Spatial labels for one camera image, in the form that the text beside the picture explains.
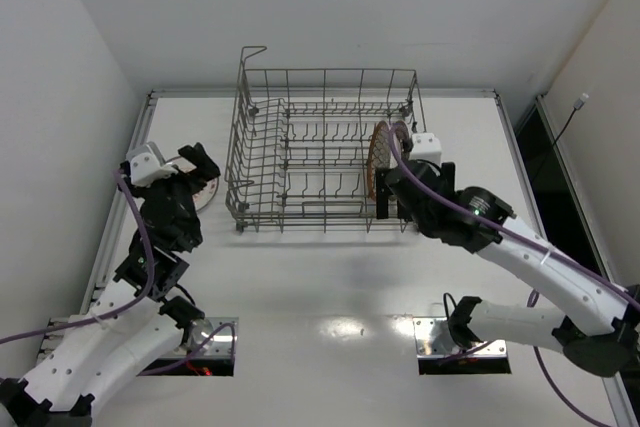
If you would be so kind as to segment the floral plate brown rim front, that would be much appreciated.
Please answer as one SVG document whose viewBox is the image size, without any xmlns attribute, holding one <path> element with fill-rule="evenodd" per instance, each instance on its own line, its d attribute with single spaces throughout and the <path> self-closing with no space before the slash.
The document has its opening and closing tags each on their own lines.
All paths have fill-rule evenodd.
<svg viewBox="0 0 640 427">
<path fill-rule="evenodd" d="M 388 143 L 388 132 L 390 124 L 380 121 L 376 124 L 370 139 L 367 155 L 367 189 L 368 197 L 376 200 L 376 171 L 386 169 L 391 162 L 391 153 Z"/>
</svg>

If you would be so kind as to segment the white plate red characters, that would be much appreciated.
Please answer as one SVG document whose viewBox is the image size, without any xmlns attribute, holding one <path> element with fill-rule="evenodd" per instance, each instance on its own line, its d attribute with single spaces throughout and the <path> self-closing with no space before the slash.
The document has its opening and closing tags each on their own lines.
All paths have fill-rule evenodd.
<svg viewBox="0 0 640 427">
<path fill-rule="evenodd" d="M 174 157 L 170 159 L 169 162 L 185 173 L 196 169 L 194 164 L 181 156 Z M 197 213 L 203 211 L 214 199 L 219 189 L 219 181 L 219 177 L 209 180 L 205 187 L 193 194 L 194 207 Z"/>
</svg>

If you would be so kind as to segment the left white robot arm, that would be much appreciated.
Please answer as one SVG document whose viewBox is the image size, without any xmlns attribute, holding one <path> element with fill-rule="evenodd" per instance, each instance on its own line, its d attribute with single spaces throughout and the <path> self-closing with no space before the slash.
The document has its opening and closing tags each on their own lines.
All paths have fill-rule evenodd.
<svg viewBox="0 0 640 427">
<path fill-rule="evenodd" d="M 182 254 L 203 242 L 194 197 L 219 166 L 200 143 L 179 149 L 188 171 L 146 143 L 114 173 L 137 229 L 128 254 L 87 313 L 41 330 L 61 342 L 20 378 L 1 381 L 1 407 L 16 426 L 90 426 L 124 385 L 188 343 L 206 316 L 176 293 L 189 267 Z"/>
</svg>

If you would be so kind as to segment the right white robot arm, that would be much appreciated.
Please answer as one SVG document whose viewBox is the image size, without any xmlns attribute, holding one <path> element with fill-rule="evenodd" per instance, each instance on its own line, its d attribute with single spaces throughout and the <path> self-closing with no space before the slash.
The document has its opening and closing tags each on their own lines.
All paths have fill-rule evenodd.
<svg viewBox="0 0 640 427">
<path fill-rule="evenodd" d="M 606 378 L 638 361 L 638 288 L 615 286 L 579 269 L 492 192 L 455 189 L 452 162 L 409 160 L 376 176 L 422 235 L 504 268 L 551 304 L 536 309 L 464 296 L 446 321 L 459 348 L 506 340 L 558 352 Z"/>
</svg>

